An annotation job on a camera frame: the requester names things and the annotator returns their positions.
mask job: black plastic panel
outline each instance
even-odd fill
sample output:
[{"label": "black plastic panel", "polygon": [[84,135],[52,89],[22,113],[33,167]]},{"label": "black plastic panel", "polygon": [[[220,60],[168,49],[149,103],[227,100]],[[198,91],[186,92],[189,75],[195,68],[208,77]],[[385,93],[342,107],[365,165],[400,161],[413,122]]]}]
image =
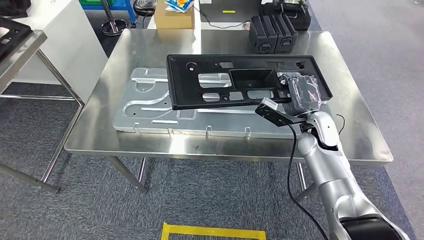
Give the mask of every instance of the black plastic panel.
[{"label": "black plastic panel", "polygon": [[[262,99],[251,99],[248,92],[261,90],[271,91],[273,95],[271,99],[276,103],[289,103],[290,97],[280,97],[279,92],[288,91],[288,87],[280,84],[277,72],[314,75],[318,81],[321,99],[329,100],[333,97],[315,59],[310,55],[171,54],[166,58],[166,67],[169,95],[174,110],[258,105]],[[212,88],[200,86],[199,74],[217,73],[228,74],[231,86]],[[240,92],[243,99],[230,100],[232,92]],[[219,100],[205,101],[203,94],[219,94]]]},{"label": "black plastic panel", "polygon": [[8,56],[33,31],[27,25],[0,17],[0,27],[9,31],[0,38],[0,62]]}]

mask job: metal fixture plate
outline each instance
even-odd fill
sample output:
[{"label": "metal fixture plate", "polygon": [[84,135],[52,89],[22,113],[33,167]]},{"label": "metal fixture plate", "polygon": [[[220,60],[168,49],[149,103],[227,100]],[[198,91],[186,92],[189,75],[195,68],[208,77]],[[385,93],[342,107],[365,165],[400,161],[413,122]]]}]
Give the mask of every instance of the metal fixture plate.
[{"label": "metal fixture plate", "polygon": [[[218,87],[228,86],[231,81],[224,74],[213,73],[204,75],[200,84]],[[277,127],[257,115],[256,107],[172,110],[166,69],[135,68],[118,105],[113,127],[130,133],[293,138],[288,127]]]}]

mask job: table leg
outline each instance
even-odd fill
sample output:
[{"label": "table leg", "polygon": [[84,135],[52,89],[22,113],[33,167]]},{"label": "table leg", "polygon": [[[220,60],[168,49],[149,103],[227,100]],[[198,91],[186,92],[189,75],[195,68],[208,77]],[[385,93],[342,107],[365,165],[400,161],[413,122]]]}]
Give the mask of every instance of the table leg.
[{"label": "table leg", "polygon": [[46,171],[44,172],[41,179],[37,179],[31,175],[28,175],[24,172],[15,170],[7,165],[4,165],[0,163],[0,172],[11,175],[19,180],[22,180],[30,185],[40,187],[42,189],[45,189],[51,193],[58,193],[59,187],[50,185],[47,182],[50,173],[53,170],[53,167],[55,166],[59,154],[64,149],[65,142],[68,140],[68,137],[74,128],[75,123],[77,122],[78,118],[80,117],[81,112],[84,108],[84,102],[81,100],[81,98],[75,93],[75,91],[72,89],[72,87],[68,84],[68,82],[65,80],[65,78],[60,74],[60,72],[56,69],[56,67],[52,64],[52,62],[46,57],[46,55],[39,49],[36,53],[37,57],[43,62],[43,64],[48,68],[48,70],[56,77],[56,79],[62,84],[63,87],[72,95],[72,97],[68,96],[36,96],[36,95],[13,95],[13,94],[2,94],[0,95],[0,98],[4,99],[29,99],[29,100],[58,100],[58,101],[76,101],[79,104],[78,110],[73,115],[72,120],[70,121],[70,124],[63,135],[59,145],[56,148],[56,151],[54,152],[53,157],[50,160],[50,163],[48,164],[48,167]]},{"label": "table leg", "polygon": [[128,170],[128,168],[117,158],[116,156],[107,156],[106,157],[109,162],[112,163],[112,165],[124,176],[126,179],[128,179],[132,185],[134,185],[142,194],[145,194],[147,192],[145,186],[143,186],[139,180]]},{"label": "table leg", "polygon": [[50,173],[52,172],[53,167],[55,166],[56,161],[58,160],[59,154],[64,149],[64,145],[65,145],[66,141],[68,140],[68,137],[71,134],[71,131],[74,128],[75,123],[77,122],[78,118],[80,117],[81,112],[83,111],[85,103],[81,100],[81,98],[74,91],[74,89],[69,85],[69,83],[62,76],[62,74],[58,71],[58,69],[53,65],[53,63],[47,58],[47,56],[43,53],[43,51],[41,51],[39,49],[35,54],[42,61],[42,63],[48,68],[48,70],[53,74],[53,76],[60,82],[60,84],[62,84],[62,86],[72,95],[72,97],[75,99],[75,101],[79,104],[78,110],[73,115],[73,117],[72,117],[72,119],[69,123],[69,126],[67,127],[65,134],[63,135],[62,139],[60,140],[60,143],[57,146],[56,151],[54,152],[54,155],[51,158],[50,163],[48,164],[47,170],[45,171],[44,175],[41,178],[43,183],[45,183],[45,182],[47,182],[47,179],[49,178]]},{"label": "table leg", "polygon": [[315,185],[315,183],[312,183],[309,187],[307,187],[305,190],[303,190],[297,197],[296,200],[300,203],[303,201],[307,196],[312,194],[315,190],[317,190],[318,187]]},{"label": "table leg", "polygon": [[142,182],[143,172],[145,171],[146,159],[147,159],[147,157],[145,157],[145,156],[141,159],[141,165],[140,165],[140,169],[138,170],[138,175],[137,175],[137,180],[138,180],[139,183]]},{"label": "table leg", "polygon": [[302,191],[305,191],[306,181],[305,181],[305,176],[304,176],[304,170],[302,168],[302,163],[297,162],[296,168],[297,168],[297,175],[298,175],[299,181],[300,181],[300,187],[302,188]]},{"label": "table leg", "polygon": [[31,175],[28,175],[24,172],[15,170],[15,169],[7,166],[7,165],[4,165],[1,162],[0,162],[0,172],[7,174],[7,175],[10,175],[10,176],[13,176],[13,177],[15,177],[15,178],[17,178],[21,181],[24,181],[24,182],[26,182],[30,185],[40,187],[40,188],[47,190],[47,191],[54,193],[54,194],[59,192],[59,190],[60,190],[60,188],[57,187],[57,186],[53,186],[53,185],[50,185],[48,183],[45,183],[45,182],[38,180],[37,178],[35,178]]}]

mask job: rectangular hole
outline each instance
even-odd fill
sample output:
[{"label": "rectangular hole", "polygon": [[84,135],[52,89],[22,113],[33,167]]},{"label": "rectangular hole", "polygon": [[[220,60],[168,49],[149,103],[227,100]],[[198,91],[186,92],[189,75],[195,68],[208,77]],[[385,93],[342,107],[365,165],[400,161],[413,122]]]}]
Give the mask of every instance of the rectangular hole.
[{"label": "rectangular hole", "polygon": [[230,75],[222,73],[200,73],[198,76],[200,87],[209,88],[228,88],[232,86]]},{"label": "rectangular hole", "polygon": [[231,101],[243,100],[243,94],[240,91],[233,91],[229,93]]},{"label": "rectangular hole", "polygon": [[220,95],[216,92],[204,93],[201,97],[205,102],[218,102],[220,100]]},{"label": "rectangular hole", "polygon": [[247,92],[247,96],[250,99],[263,99],[263,98],[272,99],[274,97],[274,94],[270,90],[250,90]]},{"label": "rectangular hole", "polygon": [[179,110],[176,113],[176,117],[178,119],[195,119],[195,110],[194,109],[188,109],[188,110]]},{"label": "rectangular hole", "polygon": [[177,125],[178,121],[172,120],[152,120],[151,124],[166,124],[166,125]]},{"label": "rectangular hole", "polygon": [[236,89],[275,88],[278,82],[273,69],[235,69],[229,73]]},{"label": "rectangular hole", "polygon": [[232,69],[234,68],[234,65],[232,62],[220,62],[219,65],[221,66],[221,68],[223,69]]},{"label": "rectangular hole", "polygon": [[8,28],[5,27],[0,27],[0,38],[3,38],[4,35],[8,34],[10,30]]}]

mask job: black cable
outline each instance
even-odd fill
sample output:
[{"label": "black cable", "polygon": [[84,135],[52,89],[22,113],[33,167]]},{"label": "black cable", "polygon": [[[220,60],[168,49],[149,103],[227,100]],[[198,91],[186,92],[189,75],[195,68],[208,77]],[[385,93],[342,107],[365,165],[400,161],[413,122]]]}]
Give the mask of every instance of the black cable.
[{"label": "black cable", "polygon": [[287,191],[288,191],[288,195],[290,196],[290,199],[293,201],[294,204],[296,204],[296,206],[298,206],[300,208],[300,210],[302,210],[311,220],[312,222],[315,224],[316,228],[318,228],[319,232],[322,235],[322,238],[324,238],[325,240],[329,240],[326,233],[324,232],[323,228],[320,226],[320,224],[317,222],[317,220],[314,218],[314,216],[312,216],[312,214],[310,214],[297,200],[296,198],[293,196],[292,191],[290,190],[290,172],[292,171],[292,164],[293,164],[293,157],[295,155],[295,149],[296,149],[296,143],[298,141],[298,138],[296,136],[296,131],[293,128],[292,125],[288,125],[291,129],[291,131],[293,132],[293,148],[291,149],[291,155],[290,155],[290,161],[288,162],[288,173],[287,173]]},{"label": "black cable", "polygon": [[141,28],[144,29],[145,28],[145,19],[146,17],[143,17],[143,20],[141,21]]},{"label": "black cable", "polygon": [[345,122],[346,122],[346,119],[345,119],[345,117],[344,117],[344,116],[342,116],[342,115],[340,115],[340,114],[336,114],[336,115],[337,115],[337,116],[339,116],[339,117],[341,117],[341,118],[343,119],[343,126],[341,126],[340,131],[338,131],[338,134],[340,135],[340,133],[342,133],[343,129],[345,128]]},{"label": "black cable", "polygon": [[211,24],[211,22],[209,21],[209,18],[206,16],[206,14],[204,14],[202,11],[200,11],[199,9],[197,9],[195,6],[193,6],[193,8],[196,9],[206,19],[206,21],[209,24],[209,26],[214,27],[214,28],[218,28],[218,29],[236,28],[238,26],[241,26],[241,25],[243,25],[245,23],[250,22],[250,20],[247,20],[247,21],[244,21],[244,22],[242,22],[240,24],[237,24],[237,25],[234,25],[234,26],[215,26],[215,25],[212,25]]}]

